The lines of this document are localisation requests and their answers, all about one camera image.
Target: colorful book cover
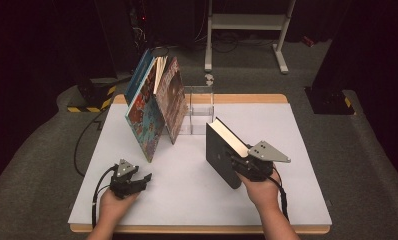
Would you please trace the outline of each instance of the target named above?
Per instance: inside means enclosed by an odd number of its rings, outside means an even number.
[[[149,71],[149,67],[154,57],[149,49],[147,49],[142,58],[139,61],[139,64],[134,70],[133,76],[131,77],[130,82],[128,83],[128,87],[126,92],[124,93],[125,100],[130,105],[133,103],[133,99],[136,96],[140,84],[143,82],[146,73]]]
[[[153,97],[153,89],[156,76],[156,61],[152,61],[150,69],[139,85],[139,91],[133,98],[126,119],[133,130],[143,153],[148,160],[152,161],[165,121]]]
[[[176,57],[172,59],[162,75],[155,97],[165,119],[171,142],[174,144],[187,112],[184,86]]]

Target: black and yellow hazard tape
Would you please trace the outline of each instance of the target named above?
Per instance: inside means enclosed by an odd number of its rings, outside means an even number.
[[[114,94],[116,90],[116,86],[112,86],[109,88],[109,90],[107,91],[106,95],[103,96],[103,100],[99,101],[100,103],[93,106],[90,105],[89,103],[87,103],[86,101],[84,101],[83,103],[74,103],[74,104],[69,104],[67,106],[68,112],[101,112],[105,109],[107,109],[112,101],[112,95]]]

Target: gray carpet floor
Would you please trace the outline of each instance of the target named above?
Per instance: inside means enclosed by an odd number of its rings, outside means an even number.
[[[312,48],[285,43],[289,74],[278,69],[269,44],[214,51],[215,93],[282,93],[291,103],[333,226],[325,235],[302,239],[398,239],[398,174],[377,141],[359,99],[345,90],[355,115],[315,115],[304,92],[311,86],[330,46]],[[220,51],[232,45],[215,44]],[[177,56],[185,85],[205,85],[204,50],[170,48]],[[117,86],[123,93],[127,83]],[[57,99],[60,111],[40,126],[15,153],[0,177],[0,240],[84,239],[67,223],[82,177],[73,166],[78,137],[97,113],[69,113],[75,87]],[[98,118],[104,121],[106,112]],[[85,172],[100,135],[91,125],[78,147],[77,163]],[[262,236],[126,235],[124,239],[263,239]]]

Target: book page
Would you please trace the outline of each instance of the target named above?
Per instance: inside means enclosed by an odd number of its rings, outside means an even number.
[[[248,156],[248,148],[220,120],[209,124],[242,158]]]
[[[153,94],[156,94],[158,91],[159,83],[161,82],[162,74],[164,73],[165,66],[167,63],[168,56],[158,57],[157,58],[157,67],[156,67],[156,77],[155,77],[155,88],[153,89]]]

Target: black cable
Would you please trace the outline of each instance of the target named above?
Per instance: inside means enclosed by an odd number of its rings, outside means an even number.
[[[280,178],[280,184],[272,177],[267,177],[270,181],[272,181],[279,189],[280,191],[280,199],[281,199],[281,210],[283,212],[283,215],[286,217],[286,219],[289,221],[289,215],[287,214],[287,196],[286,192],[284,191],[283,188],[283,182],[281,180],[280,173],[277,171],[275,167],[273,167],[273,170],[277,173],[277,175]]]
[[[74,157],[73,157],[73,160],[74,160],[74,161],[73,161],[73,162],[74,162],[74,168],[75,168],[75,171],[77,171],[77,173],[78,173],[80,176],[82,176],[82,177],[84,177],[85,174],[82,173],[82,172],[78,169],[78,166],[77,166],[77,150],[78,150],[78,145],[80,144],[81,138],[83,137],[83,135],[84,135],[84,133],[86,132],[87,128],[89,128],[90,125],[91,125],[92,123],[97,123],[98,121],[96,121],[96,119],[98,119],[98,118],[99,118],[104,112],[106,112],[108,109],[109,109],[109,107],[107,107],[106,109],[102,110],[95,118],[93,118],[93,120],[90,121],[89,124],[87,124],[87,126],[84,128],[83,132],[81,132],[80,136],[78,137],[77,143],[75,144]]]
[[[103,179],[105,178],[105,176],[110,171],[116,171],[116,170],[118,170],[118,165],[115,164],[114,166],[112,166],[108,170],[106,170],[106,172],[102,175],[102,177],[100,177],[99,182],[97,183],[96,189],[95,189],[94,194],[93,194],[93,200],[92,200],[92,225],[93,225],[93,228],[96,227],[96,208],[97,208],[96,203],[97,203],[97,198],[99,196],[99,192],[102,189],[104,189],[104,188],[101,188],[99,190],[100,184],[102,183]]]

